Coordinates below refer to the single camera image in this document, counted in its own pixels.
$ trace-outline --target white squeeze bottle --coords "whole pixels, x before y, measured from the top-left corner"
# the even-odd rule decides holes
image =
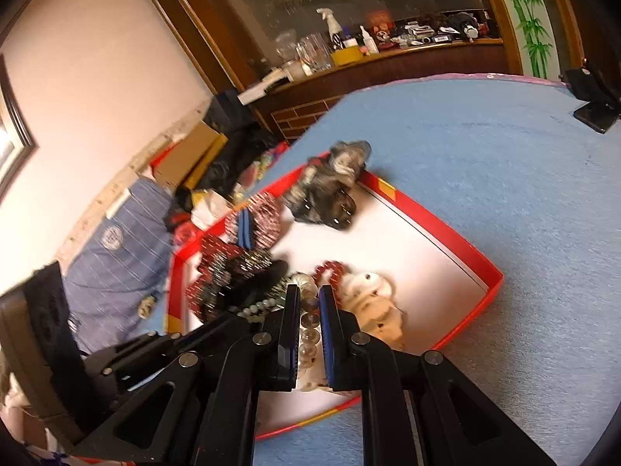
[[[366,50],[369,51],[369,54],[379,54],[378,46],[375,44],[375,40],[369,32],[364,29],[364,26],[360,26],[362,30],[362,39],[364,40],[364,45],[366,45]]]
[[[317,13],[321,14],[324,21],[328,21],[328,33],[330,33],[330,40],[332,40],[332,49],[338,51],[343,48],[343,38],[340,33],[343,31],[341,25],[334,19],[331,9],[317,9]]]

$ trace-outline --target blue tablecloth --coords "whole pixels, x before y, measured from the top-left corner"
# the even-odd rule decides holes
[[[560,86],[427,80],[347,96],[269,170],[337,140],[505,274],[444,353],[561,466],[578,465],[621,401],[621,125],[599,135]],[[359,407],[257,443],[255,465],[361,465]]]

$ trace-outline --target picture frame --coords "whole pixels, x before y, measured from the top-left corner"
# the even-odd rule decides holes
[[[0,201],[35,148],[0,55]]]

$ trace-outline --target metal screw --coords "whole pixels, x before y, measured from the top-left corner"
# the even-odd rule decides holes
[[[198,363],[198,356],[194,352],[186,352],[179,356],[179,364],[184,368],[189,368]]]
[[[271,342],[271,334],[266,331],[261,331],[252,337],[252,341],[257,345],[267,345]]]
[[[425,361],[429,364],[438,365],[444,360],[444,356],[437,350],[428,350],[425,353]]]
[[[357,332],[352,335],[352,342],[356,345],[366,345],[371,341],[371,337],[367,333]]]

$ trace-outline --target brown cardboard box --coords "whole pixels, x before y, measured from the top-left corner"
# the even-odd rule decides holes
[[[173,194],[220,133],[200,121],[153,171],[155,181]]]

